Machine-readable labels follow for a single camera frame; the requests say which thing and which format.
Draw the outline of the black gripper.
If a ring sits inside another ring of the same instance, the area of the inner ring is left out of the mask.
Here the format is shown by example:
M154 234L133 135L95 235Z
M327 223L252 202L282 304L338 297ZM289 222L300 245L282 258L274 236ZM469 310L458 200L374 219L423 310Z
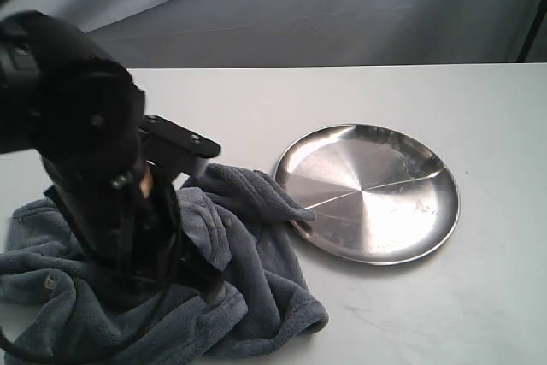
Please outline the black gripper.
M85 254L132 283L177 284L207 304L226 297L222 272L183 230L173 181L141 155L43 157L46 195Z

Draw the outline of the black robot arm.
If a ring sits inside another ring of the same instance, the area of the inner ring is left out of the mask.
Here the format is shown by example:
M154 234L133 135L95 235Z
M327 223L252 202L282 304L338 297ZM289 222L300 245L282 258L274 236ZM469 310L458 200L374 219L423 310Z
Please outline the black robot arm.
M213 298L222 272L182 227L173 182L220 154L144 111L128 71L78 28L37 11L1 23L1 150L35 150L86 256L131 283Z

